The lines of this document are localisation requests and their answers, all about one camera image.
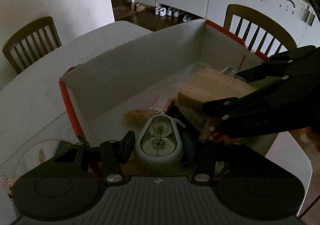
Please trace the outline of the bagged brown bread loaf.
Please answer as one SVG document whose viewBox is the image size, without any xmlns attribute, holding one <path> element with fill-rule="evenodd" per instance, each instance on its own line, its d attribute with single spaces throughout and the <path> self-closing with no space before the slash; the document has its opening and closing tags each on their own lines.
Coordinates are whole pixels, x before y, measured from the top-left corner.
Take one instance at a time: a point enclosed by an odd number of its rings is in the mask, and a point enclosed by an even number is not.
<svg viewBox="0 0 320 225">
<path fill-rule="evenodd" d="M 205 102 L 242 98 L 258 90 L 241 80 L 206 67 L 196 71 L 178 90 L 176 106 L 196 110 Z"/>
</svg>

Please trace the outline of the white oval correction tape dispenser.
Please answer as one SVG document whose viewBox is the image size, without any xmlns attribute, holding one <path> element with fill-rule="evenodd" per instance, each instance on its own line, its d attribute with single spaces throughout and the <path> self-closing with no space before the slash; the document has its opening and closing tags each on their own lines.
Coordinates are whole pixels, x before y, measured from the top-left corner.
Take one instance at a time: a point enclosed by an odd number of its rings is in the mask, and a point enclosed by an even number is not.
<svg viewBox="0 0 320 225">
<path fill-rule="evenodd" d="M 177 164 L 183 144 L 175 120 L 166 114 L 152 116 L 135 143 L 137 159 L 151 168 L 168 168 Z"/>
</svg>

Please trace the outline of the yellow spotted plush toy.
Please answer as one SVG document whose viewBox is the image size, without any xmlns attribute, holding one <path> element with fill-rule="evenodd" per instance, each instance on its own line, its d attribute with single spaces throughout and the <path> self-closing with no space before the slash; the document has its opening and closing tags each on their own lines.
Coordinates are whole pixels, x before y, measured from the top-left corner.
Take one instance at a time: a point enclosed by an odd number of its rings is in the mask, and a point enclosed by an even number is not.
<svg viewBox="0 0 320 225">
<path fill-rule="evenodd" d="M 137 109 L 127 112 L 124 118 L 128 124 L 143 124 L 155 114 L 156 111 L 151 109 Z"/>
</svg>

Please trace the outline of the dark green patterned mat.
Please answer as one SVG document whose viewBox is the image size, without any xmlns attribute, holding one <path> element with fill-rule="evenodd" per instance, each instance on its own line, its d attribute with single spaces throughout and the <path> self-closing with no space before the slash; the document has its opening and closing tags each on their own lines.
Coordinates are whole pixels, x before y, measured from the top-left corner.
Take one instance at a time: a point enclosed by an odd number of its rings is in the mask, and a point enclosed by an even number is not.
<svg viewBox="0 0 320 225">
<path fill-rule="evenodd" d="M 70 150 L 73 146 L 74 146 L 74 144 L 72 144 L 72 143 L 70 143 L 68 141 L 61 140 L 60 143 L 57 146 L 57 149 L 56 149 L 56 152 L 55 152 L 55 156 L 63 155 L 68 150 Z"/>
</svg>

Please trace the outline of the pink white small packet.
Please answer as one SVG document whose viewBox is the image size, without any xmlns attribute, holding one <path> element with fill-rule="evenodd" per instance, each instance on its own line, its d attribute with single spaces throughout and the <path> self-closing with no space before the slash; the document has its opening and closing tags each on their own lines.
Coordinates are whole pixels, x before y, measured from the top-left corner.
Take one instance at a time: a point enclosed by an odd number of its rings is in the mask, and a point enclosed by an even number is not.
<svg viewBox="0 0 320 225">
<path fill-rule="evenodd" d="M 174 100 L 175 98 L 169 96 L 158 95 L 152 102 L 149 109 L 157 112 L 166 111 L 169 108 L 171 102 Z"/>
</svg>

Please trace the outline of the red white cardboard box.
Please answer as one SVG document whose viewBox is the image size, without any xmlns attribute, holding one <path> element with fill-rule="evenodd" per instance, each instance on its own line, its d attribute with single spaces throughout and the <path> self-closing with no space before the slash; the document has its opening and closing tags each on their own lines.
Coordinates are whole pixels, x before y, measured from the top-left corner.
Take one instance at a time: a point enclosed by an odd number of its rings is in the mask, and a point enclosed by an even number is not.
<svg viewBox="0 0 320 225">
<path fill-rule="evenodd" d="M 109 140 L 120 141 L 128 131 L 134 131 L 136 143 L 147 122 L 128 124 L 125 114 L 149 109 L 158 95 L 175 98 L 169 107 L 176 106 L 179 88 L 196 71 L 209 67 L 235 78 L 236 73 L 261 63 L 210 22 L 195 20 L 110 49 L 66 72 L 59 85 L 75 135 L 81 144 L 93 148 Z M 248 146 L 296 176 L 305 191 L 308 188 L 311 164 L 290 131 L 220 137 L 209 118 L 200 115 L 200 107 L 178 108 L 200 132 L 200 140 Z M 167 115 L 167 110 L 155 115 Z M 137 159 L 134 147 L 128 162 L 120 166 L 125 184 L 108 187 L 92 209 L 74 219 L 96 224 L 299 223 L 296 215 L 252 220 L 232 212 L 203 185 L 208 175 L 196 175 L 201 182 L 196 185 L 180 161 L 168 168 L 151 168 Z"/>
</svg>

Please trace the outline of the white shoes on floor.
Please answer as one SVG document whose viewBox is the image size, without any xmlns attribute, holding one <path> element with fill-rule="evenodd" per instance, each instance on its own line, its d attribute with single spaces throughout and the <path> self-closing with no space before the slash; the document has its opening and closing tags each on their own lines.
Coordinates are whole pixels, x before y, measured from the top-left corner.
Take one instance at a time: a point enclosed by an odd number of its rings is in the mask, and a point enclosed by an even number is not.
<svg viewBox="0 0 320 225">
<path fill-rule="evenodd" d="M 186 14 L 182 10 L 173 7 L 155 7 L 155 15 L 160 18 L 168 18 L 174 22 L 189 22 L 192 20 L 191 14 Z"/>
</svg>

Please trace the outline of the dark wooden chair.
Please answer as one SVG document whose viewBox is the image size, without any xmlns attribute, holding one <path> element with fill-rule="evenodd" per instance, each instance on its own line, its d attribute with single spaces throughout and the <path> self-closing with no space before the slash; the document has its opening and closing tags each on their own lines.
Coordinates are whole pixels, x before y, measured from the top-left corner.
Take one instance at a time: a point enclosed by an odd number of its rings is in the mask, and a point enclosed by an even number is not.
<svg viewBox="0 0 320 225">
<path fill-rule="evenodd" d="M 17 74 L 62 46 L 51 16 L 36 19 L 17 31 L 4 45 L 3 54 Z"/>
</svg>

